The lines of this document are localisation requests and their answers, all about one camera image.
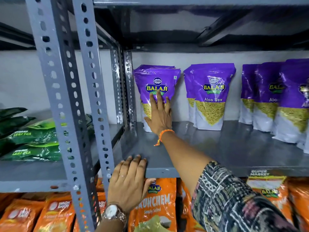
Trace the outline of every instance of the finger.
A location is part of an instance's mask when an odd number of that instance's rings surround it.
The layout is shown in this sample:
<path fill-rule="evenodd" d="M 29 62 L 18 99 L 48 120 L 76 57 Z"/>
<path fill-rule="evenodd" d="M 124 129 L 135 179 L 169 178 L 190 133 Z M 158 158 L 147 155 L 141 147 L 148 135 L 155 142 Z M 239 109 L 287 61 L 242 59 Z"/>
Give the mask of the finger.
<path fill-rule="evenodd" d="M 162 111 L 163 110 L 163 101 L 162 101 L 162 96 L 161 96 L 161 92 L 158 89 L 157 90 L 157 103 L 158 103 L 158 110 Z"/>
<path fill-rule="evenodd" d="M 165 98 L 166 100 L 166 105 L 165 105 L 165 113 L 169 114 L 170 108 L 171 108 L 171 101 L 168 97 Z"/>
<path fill-rule="evenodd" d="M 150 93 L 149 95 L 149 99 L 150 99 L 150 105 L 151 105 L 151 112 L 157 110 L 157 104 L 155 102 L 155 99 L 154 99 L 154 95 L 152 93 Z"/>
<path fill-rule="evenodd" d="M 147 160 L 143 159 L 139 162 L 135 175 L 135 182 L 144 181 L 145 169 L 146 169 Z"/>
<path fill-rule="evenodd" d="M 134 181 L 135 181 L 135 175 L 136 175 L 137 166 L 138 166 L 140 160 L 141 160 L 141 156 L 137 155 L 132 160 L 132 162 L 130 163 L 130 167 L 129 167 L 129 170 L 128 170 L 128 177 L 130 179 L 133 179 Z"/>
<path fill-rule="evenodd" d="M 120 169 L 121 169 L 121 166 L 122 164 L 124 163 L 125 161 L 122 160 L 119 164 L 117 164 L 117 166 L 114 168 L 114 172 L 112 174 L 112 177 L 110 178 L 109 182 L 112 183 L 112 182 L 116 182 L 118 180 L 118 177 L 119 177 L 119 173 L 120 173 Z"/>
<path fill-rule="evenodd" d="M 132 156 L 129 156 L 127 160 L 121 166 L 121 169 L 119 172 L 119 179 L 122 181 L 124 181 L 126 176 L 128 175 L 128 170 L 129 170 L 131 160 L 132 160 Z"/>
<path fill-rule="evenodd" d="M 149 117 L 144 117 L 144 120 L 146 121 L 146 123 L 150 127 L 151 119 Z"/>
<path fill-rule="evenodd" d="M 146 197 L 150 184 L 152 182 L 154 182 L 155 180 L 156 180 L 155 178 L 148 178 L 145 181 L 144 188 L 143 188 L 143 194 L 142 194 L 142 198 L 141 199 L 144 199 Z"/>

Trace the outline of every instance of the watch face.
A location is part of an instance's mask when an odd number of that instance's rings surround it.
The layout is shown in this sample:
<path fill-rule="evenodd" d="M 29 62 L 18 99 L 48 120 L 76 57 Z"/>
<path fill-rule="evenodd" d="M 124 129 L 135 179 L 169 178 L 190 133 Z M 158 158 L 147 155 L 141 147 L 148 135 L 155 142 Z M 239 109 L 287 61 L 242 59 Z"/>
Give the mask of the watch face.
<path fill-rule="evenodd" d="M 106 215 L 107 218 L 112 218 L 112 217 L 116 216 L 116 213 L 117 213 L 117 206 L 114 205 L 114 204 L 111 204 L 105 210 L 105 215 Z"/>

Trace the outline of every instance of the bracelet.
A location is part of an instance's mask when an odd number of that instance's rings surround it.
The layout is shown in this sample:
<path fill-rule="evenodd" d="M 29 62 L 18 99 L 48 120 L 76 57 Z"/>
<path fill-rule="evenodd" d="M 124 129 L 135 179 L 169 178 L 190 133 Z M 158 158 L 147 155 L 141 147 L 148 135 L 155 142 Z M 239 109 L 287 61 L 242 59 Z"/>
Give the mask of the bracelet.
<path fill-rule="evenodd" d="M 157 144 L 155 144 L 154 146 L 159 146 L 159 145 L 160 145 L 160 142 L 162 142 L 161 137 L 162 137 L 162 135 L 163 135 L 165 132 L 167 132 L 167 131 L 171 131 L 171 132 L 174 133 L 174 130 L 172 130 L 172 129 L 165 129 L 165 130 L 163 130 L 163 131 L 160 133 L 160 135 L 159 135 L 159 139 L 158 139 Z"/>

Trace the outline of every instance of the bolt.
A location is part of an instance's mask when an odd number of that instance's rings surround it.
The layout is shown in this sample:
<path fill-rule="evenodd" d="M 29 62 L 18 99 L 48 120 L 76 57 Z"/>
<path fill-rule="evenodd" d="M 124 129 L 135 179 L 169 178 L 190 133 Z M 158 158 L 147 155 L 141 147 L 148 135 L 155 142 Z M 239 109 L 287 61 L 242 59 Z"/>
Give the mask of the bolt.
<path fill-rule="evenodd" d="M 73 186 L 73 190 L 75 190 L 75 191 L 80 190 L 80 186 L 78 186 L 78 185 Z"/>

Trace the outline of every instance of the patterned sleeve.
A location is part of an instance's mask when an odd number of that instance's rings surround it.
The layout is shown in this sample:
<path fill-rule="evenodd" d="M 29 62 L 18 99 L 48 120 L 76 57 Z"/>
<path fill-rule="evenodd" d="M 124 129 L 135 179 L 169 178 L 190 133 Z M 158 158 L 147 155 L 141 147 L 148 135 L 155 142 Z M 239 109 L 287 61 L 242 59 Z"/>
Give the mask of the patterned sleeve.
<path fill-rule="evenodd" d="M 214 161 L 199 178 L 191 210 L 207 232 L 298 231 L 269 200 Z"/>

